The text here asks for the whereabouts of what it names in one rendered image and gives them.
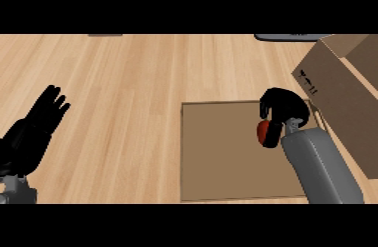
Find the dark grey flat object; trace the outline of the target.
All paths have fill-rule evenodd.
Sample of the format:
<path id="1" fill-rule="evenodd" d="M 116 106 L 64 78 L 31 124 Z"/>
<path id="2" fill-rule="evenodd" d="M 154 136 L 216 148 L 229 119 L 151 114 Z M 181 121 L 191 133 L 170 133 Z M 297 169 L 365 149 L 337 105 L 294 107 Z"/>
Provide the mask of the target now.
<path id="1" fill-rule="evenodd" d="M 271 42 L 316 42 L 333 34 L 254 34 L 259 41 Z"/>

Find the brown flat tray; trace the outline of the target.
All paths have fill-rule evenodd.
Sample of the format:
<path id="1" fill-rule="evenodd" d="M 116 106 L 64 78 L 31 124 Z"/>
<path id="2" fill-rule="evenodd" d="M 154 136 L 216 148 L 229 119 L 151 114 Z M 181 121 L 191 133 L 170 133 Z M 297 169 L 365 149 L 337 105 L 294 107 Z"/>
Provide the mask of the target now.
<path id="1" fill-rule="evenodd" d="M 225 201 L 305 195 L 284 150 L 259 143 L 257 101 L 185 103 L 181 199 Z"/>

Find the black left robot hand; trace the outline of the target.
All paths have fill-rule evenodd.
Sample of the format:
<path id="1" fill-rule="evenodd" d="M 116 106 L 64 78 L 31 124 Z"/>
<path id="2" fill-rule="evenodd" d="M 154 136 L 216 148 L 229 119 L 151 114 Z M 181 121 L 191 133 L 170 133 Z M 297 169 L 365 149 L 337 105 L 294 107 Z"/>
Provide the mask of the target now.
<path id="1" fill-rule="evenodd" d="M 70 106 L 61 88 L 49 85 L 27 116 L 0 138 L 0 177 L 24 177 L 37 169 Z"/>

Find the red bell pepper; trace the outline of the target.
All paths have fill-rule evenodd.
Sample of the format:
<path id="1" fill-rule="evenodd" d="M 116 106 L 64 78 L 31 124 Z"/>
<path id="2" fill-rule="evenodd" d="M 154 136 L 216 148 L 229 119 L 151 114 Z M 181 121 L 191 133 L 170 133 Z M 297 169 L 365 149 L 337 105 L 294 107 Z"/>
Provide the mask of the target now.
<path id="1" fill-rule="evenodd" d="M 260 121 L 260 123 L 257 125 L 257 138 L 259 138 L 259 142 L 262 145 L 265 144 L 265 140 L 266 140 L 269 123 L 271 123 L 269 120 L 263 120 L 263 121 Z"/>

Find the brown cardboard box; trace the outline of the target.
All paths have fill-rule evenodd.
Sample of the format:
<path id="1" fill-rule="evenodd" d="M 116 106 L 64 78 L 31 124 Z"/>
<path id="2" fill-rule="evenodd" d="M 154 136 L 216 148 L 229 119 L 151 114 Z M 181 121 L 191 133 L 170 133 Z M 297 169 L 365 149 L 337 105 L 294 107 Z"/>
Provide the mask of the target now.
<path id="1" fill-rule="evenodd" d="M 321 38 L 293 76 L 367 178 L 378 179 L 378 34 Z"/>

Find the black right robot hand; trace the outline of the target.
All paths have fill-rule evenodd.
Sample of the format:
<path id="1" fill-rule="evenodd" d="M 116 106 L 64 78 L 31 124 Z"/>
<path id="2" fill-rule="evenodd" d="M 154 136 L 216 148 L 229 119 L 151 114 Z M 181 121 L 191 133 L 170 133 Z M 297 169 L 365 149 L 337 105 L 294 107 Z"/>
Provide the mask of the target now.
<path id="1" fill-rule="evenodd" d="M 302 97 L 290 90 L 271 88 L 260 98 L 260 118 L 269 120 L 269 130 L 265 144 L 275 148 L 279 144 L 284 126 L 291 131 L 300 129 L 309 122 L 310 111 Z"/>

